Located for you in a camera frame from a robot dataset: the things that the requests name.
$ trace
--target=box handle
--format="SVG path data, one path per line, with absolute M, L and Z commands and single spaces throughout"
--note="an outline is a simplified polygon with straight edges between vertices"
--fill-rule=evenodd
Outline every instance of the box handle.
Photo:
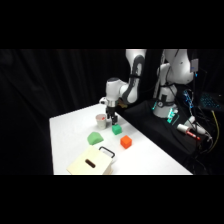
M 105 148 L 105 147 L 100 147 L 99 150 L 101 149 L 106 149 L 108 152 L 110 152 L 111 154 L 113 154 L 113 156 L 111 158 L 114 158 L 115 157 L 115 153 L 114 152 L 111 152 L 109 149 Z

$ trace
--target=white cup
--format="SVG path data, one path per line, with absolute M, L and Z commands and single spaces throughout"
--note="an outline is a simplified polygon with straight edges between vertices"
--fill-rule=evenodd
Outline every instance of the white cup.
M 107 116 L 105 114 L 99 114 L 96 116 L 98 128 L 104 130 L 107 127 Z

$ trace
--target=cable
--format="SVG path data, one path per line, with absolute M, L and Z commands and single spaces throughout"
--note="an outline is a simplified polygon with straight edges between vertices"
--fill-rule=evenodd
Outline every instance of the cable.
M 195 90 L 196 90 L 196 88 L 195 88 L 195 76 L 196 76 L 196 74 L 195 74 L 195 72 L 193 72 L 193 96 L 192 96 L 192 99 L 195 99 Z M 197 124 L 197 118 L 196 118 L 196 109 L 195 109 L 195 107 L 196 107 L 196 102 L 195 102 L 195 104 L 194 104 L 194 114 L 195 114 L 195 123 Z M 197 151 L 197 148 L 198 148 L 198 141 L 197 141 L 197 138 L 198 138 L 198 126 L 197 125 L 195 125 L 196 126 L 196 151 Z
M 158 76 L 157 76 L 156 84 L 157 84 L 157 82 L 159 81 L 159 78 L 160 78 L 161 65 L 162 65 L 162 61 L 163 61 L 163 52 L 162 52 L 162 56 L 161 56 L 161 59 L 160 59 L 159 74 L 158 74 Z M 153 90 L 153 88 L 155 88 L 155 86 L 156 86 L 156 85 L 154 85 L 153 87 L 151 87 L 150 89 L 148 89 L 148 90 L 146 90 L 146 91 L 140 92 L 140 94 L 142 94 L 142 93 L 147 93 L 147 92 Z
M 219 124 L 218 124 L 218 121 L 217 121 L 217 119 L 216 119 L 215 112 L 212 111 L 212 114 L 213 114 L 213 116 L 214 116 L 215 123 L 216 123 L 216 125 L 217 125 L 217 138 L 216 138 L 215 144 L 214 144 L 213 147 L 208 151 L 208 153 L 210 153 L 210 152 L 215 148 L 215 146 L 216 146 L 217 143 L 218 143 L 219 135 L 220 135 Z

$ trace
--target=black background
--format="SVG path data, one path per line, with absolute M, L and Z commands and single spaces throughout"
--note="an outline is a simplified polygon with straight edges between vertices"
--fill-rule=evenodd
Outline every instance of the black background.
M 149 49 L 140 98 L 151 99 L 162 49 Z M 205 90 L 224 94 L 224 50 L 199 49 Z M 97 104 L 107 79 L 128 81 L 125 49 L 0 50 L 0 174 L 53 174 L 49 118 Z M 223 163 L 222 146 L 210 162 Z M 222 173 L 222 167 L 216 173 Z

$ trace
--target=green light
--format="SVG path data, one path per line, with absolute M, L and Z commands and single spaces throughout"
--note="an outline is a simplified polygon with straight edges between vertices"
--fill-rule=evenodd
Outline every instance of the green light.
M 170 109 L 170 112 L 169 112 L 169 115 L 168 115 L 168 120 L 167 120 L 167 122 L 168 122 L 168 123 L 171 123 L 172 120 L 173 120 L 173 118 L 174 118 L 174 116 L 175 116 L 175 113 L 173 112 L 173 108 L 171 108 L 171 109 Z
M 155 110 L 155 108 L 156 108 L 156 104 L 157 104 L 157 102 L 155 102 L 154 107 L 152 108 L 152 110 Z

